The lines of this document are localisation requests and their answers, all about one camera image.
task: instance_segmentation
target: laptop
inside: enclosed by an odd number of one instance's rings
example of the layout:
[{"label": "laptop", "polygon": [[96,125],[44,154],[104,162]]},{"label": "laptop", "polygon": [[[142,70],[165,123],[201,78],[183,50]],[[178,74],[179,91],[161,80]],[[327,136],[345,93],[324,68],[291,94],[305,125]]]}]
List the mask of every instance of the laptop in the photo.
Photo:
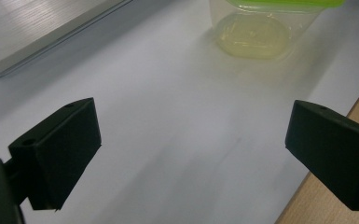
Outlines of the laptop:
[{"label": "laptop", "polygon": [[0,0],[0,77],[131,0]]}]

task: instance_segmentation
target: green lid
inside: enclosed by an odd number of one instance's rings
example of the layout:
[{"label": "green lid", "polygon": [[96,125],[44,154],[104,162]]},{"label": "green lid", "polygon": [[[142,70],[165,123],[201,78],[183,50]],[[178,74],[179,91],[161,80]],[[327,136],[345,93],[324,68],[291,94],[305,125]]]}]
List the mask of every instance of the green lid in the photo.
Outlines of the green lid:
[{"label": "green lid", "polygon": [[240,6],[246,3],[302,5],[312,7],[339,7],[345,0],[228,0],[234,5]]}]

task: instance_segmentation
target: black mount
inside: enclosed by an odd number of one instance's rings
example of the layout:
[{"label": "black mount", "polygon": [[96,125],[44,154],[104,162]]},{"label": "black mount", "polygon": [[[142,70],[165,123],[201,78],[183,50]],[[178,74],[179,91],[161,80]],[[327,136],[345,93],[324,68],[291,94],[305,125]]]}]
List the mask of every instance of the black mount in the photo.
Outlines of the black mount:
[{"label": "black mount", "polygon": [[0,160],[0,224],[22,224],[20,204],[61,209],[98,148],[101,135],[92,98],[65,105],[12,144]]},{"label": "black mount", "polygon": [[339,113],[295,101],[286,147],[347,207],[359,211],[359,124]]}]

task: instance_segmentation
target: white table surface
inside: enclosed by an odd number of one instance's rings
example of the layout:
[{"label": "white table surface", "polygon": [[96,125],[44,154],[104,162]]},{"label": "white table surface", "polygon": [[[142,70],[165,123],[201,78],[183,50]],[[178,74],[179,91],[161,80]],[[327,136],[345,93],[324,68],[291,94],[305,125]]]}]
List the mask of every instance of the white table surface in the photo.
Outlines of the white table surface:
[{"label": "white table surface", "polygon": [[284,147],[292,103],[359,96],[359,0],[328,9],[280,61],[227,56],[207,0],[135,0],[0,78],[0,158],[94,97],[103,146],[62,211],[28,224],[273,223],[307,173]]}]

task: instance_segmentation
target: plastic container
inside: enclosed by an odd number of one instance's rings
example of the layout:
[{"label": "plastic container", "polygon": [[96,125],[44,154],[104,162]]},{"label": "plastic container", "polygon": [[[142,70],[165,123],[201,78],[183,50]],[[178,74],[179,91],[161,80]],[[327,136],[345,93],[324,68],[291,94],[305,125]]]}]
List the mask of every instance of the plastic container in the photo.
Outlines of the plastic container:
[{"label": "plastic container", "polygon": [[343,0],[210,0],[217,44],[227,53],[270,59],[286,52],[327,7]]}]

